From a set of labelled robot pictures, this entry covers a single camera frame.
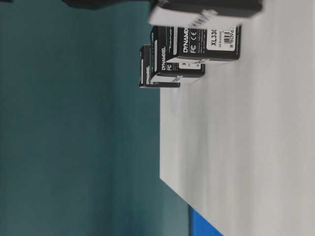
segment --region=ce mark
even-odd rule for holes
[[[197,39],[197,37],[195,36],[196,34],[197,34],[197,32],[195,32],[195,33],[194,33],[194,32],[191,32],[191,35],[192,35],[192,36],[190,37],[191,40],[196,40],[196,39]]]

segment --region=black object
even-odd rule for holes
[[[167,62],[225,62],[240,57],[241,26],[167,29],[170,32],[167,40],[170,48]]]
[[[261,0],[155,0],[149,23],[207,29],[211,25],[239,25],[260,11]]]
[[[140,88],[178,88],[180,83],[152,83],[150,72],[150,45],[140,49]]]
[[[97,10],[109,5],[121,3],[130,0],[62,0],[68,6],[74,8],[84,8],[89,10]]]
[[[169,47],[166,27],[153,27],[151,31],[151,80],[160,82],[195,81],[205,74],[204,64],[167,63]]]

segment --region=blue object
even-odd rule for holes
[[[189,211],[190,236],[223,236],[193,208],[189,207]]]

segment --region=white table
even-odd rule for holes
[[[266,0],[241,58],[160,92],[160,178],[225,236],[315,235],[315,8]]]

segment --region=stack of boxes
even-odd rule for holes
[[[259,0],[155,1],[149,22],[158,26],[140,50],[140,87],[178,88],[208,63],[238,60],[240,23],[261,9]]]

